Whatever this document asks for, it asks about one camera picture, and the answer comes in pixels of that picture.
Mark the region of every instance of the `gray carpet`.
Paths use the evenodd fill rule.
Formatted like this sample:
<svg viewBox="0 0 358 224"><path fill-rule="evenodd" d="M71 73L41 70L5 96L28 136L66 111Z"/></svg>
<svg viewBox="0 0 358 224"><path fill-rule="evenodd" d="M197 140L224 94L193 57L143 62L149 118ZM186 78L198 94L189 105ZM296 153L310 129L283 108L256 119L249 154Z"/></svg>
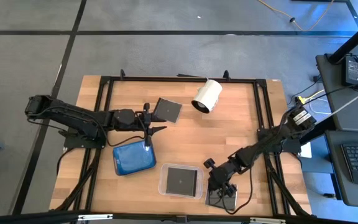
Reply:
<svg viewBox="0 0 358 224"><path fill-rule="evenodd" d="M291 0L267 2L295 16L302 27L311 26L328 5ZM358 13L358 2L352 2ZM80 0L0 0L0 29L71 30L79 5ZM259 2L240 0L88 0L80 23L80 30L195 29L296 30L288 18ZM346 5L334 3L315 30L357 30L357 26ZM25 121L27 99L50 93L67 40L67 35L0 36L0 142L5 145L0 151L0 215L10 211L37 134L38 127ZM229 70L233 78L281 79L289 101L290 96L312 84L313 75L318 75L314 57L335 51L346 40L289 36L77 36L58 97L75 103L83 75L118 75L120 69L128 76L185 73L206 77L221 77L223 71ZM302 95L308 96L322 88L322 84L317 84ZM329 111L324 102L313 108ZM317 119L325 116L313 115ZM62 146L63 138L56 130L49 129L24 206L25 213L48 210ZM305 174L305 181L315 215L358 221L358 208L316 193L333 193L329 175L309 173Z"/></svg>

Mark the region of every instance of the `blue plastic box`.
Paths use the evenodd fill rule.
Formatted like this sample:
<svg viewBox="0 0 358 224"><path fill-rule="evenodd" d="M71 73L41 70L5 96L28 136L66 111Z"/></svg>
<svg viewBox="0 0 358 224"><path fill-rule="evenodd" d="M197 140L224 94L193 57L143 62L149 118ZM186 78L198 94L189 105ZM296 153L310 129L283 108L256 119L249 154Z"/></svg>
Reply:
<svg viewBox="0 0 358 224"><path fill-rule="evenodd" d="M127 175L155 166L153 145L146 147L145 141L133 142L112 150L117 175Z"/></svg>

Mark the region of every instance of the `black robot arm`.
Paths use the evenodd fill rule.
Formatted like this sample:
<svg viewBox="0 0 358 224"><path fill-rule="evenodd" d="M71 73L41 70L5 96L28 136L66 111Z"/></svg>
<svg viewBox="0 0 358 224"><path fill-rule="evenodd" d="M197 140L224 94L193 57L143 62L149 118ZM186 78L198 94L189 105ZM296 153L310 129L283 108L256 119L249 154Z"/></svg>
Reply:
<svg viewBox="0 0 358 224"><path fill-rule="evenodd" d="M64 124L76 131L81 139L87 141L107 141L108 131L143 131L146 146L151 144L150 137L153 133L166 128L150 128L151 122L165 122L149 113L150 105L146 103L143 111L130 109L111 111L90 111L78 106L70 105L48 95L36 95L30 97L25 109L27 120L51 119ZM73 133L60 131L64 136Z"/></svg>
<svg viewBox="0 0 358 224"><path fill-rule="evenodd" d="M206 168L212 168L209 172L208 190L219 190L221 197L228 195L232 197L237 191L235 185L230 184L231 177L235 174L243 174L249 170L256 158L264 152L277 152L278 146L287 139L299 139L314 128L316 120L302 107L297 104L294 108L288 110L282 118L279 126L269 129L268 133L259 142L252 146L240 148L228 157L227 162L220 166L215 166L212 159L204 162ZM295 199L291 196L284 183L278 177L270 160L267 162L269 174L276 181L278 187L287 198L288 202L297 215L308 215Z"/></svg>

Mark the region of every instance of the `wooden table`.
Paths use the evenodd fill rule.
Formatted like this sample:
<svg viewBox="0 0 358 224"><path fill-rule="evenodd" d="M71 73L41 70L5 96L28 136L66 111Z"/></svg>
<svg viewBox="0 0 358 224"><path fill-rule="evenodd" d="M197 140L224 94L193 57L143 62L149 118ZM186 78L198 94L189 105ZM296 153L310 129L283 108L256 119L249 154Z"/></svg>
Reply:
<svg viewBox="0 0 358 224"><path fill-rule="evenodd" d="M100 76L84 76L76 105L94 109ZM252 85L222 83L223 91L210 114L195 110L191 100L202 83L188 82L114 82L110 110L130 108L141 110L143 104L154 108L159 97L183 105L176 124L165 123L168 128L152 138L157 165L149 170L127 176L117 176L114 171L112 148L102 150L94 189L92 212L147 213L187 215L228 215L223 209L205 205L208 169L203 162L213 158L217 165L227 161L227 156L240 147L257 141L259 127ZM287 109L280 80L267 80L274 123L280 122ZM260 99L264 105L262 91ZM142 133L111 131L112 144ZM80 176L84 149L75 149L67 154L60 166L50 208L56 208L73 190ZM290 154L281 155L285 183L296 201L307 212L311 212L305 182L299 161ZM203 169L203 196L201 199L160 195L158 182L164 163L197 166ZM236 215L272 216L269 188L263 156L252 168L254 193L250 203ZM231 182L237 184L237 206L244 203L250 194L249 172L234 175ZM280 191L276 187L277 205L282 212ZM87 187L83 191L81 207L85 204Z"/></svg>

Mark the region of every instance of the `yellow cable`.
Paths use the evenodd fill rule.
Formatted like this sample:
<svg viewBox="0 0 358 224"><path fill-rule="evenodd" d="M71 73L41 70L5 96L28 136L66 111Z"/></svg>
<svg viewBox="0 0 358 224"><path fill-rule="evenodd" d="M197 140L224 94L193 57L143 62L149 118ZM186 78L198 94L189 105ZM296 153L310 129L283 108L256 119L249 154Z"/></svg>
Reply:
<svg viewBox="0 0 358 224"><path fill-rule="evenodd" d="M311 95L311 96L309 96L309 97L306 97L306 98L304 98L304 97L302 97L302 96L298 96L298 99L301 101L302 104L305 104L306 101L312 99L313 97L315 97L316 95L318 95L318 94L320 94L320 93L322 93L322 92L324 92L324 91L325 91L325 90L320 90L320 91L318 91L317 93L315 93L315 94L313 94L313 95Z"/></svg>
<svg viewBox="0 0 358 224"><path fill-rule="evenodd" d="M311 95L311 96L305 98L305 100L312 99L312 98L315 97L317 94L322 93L322 92L324 92L324 91L325 91L325 90L320 90L320 91L318 91L317 93L315 93L315 94L313 94L313 95Z"/></svg>
<svg viewBox="0 0 358 224"><path fill-rule="evenodd" d="M269 9L271 9L271 10L273 10L273 11L276 11L276 12L279 12L279 13L281 13L281 14L283 14L283 15L288 16L290 19L294 18L293 16L290 16L290 15L288 15L287 13L285 13L285 12L283 12L283 11L280 11L280 10L278 10L278 9L273 8L272 6L269 6L266 2L263 2L262 0L258 0L258 2L264 4L266 7L268 7ZM321 20L321 19L324 17L324 15L328 12L328 9L333 5L333 3L334 3L334 0L331 1L331 3L329 4L329 6L326 8L326 10L322 13L322 15L320 16L320 18L317 20L317 22L315 22L315 23L313 24L313 26L311 26L309 29L307 29L307 30L302 29L302 28L296 23L296 21L293 21L293 23L299 28L299 30L309 31L309 30L313 29L313 28L318 24L318 22L320 22L320 20Z"/></svg>

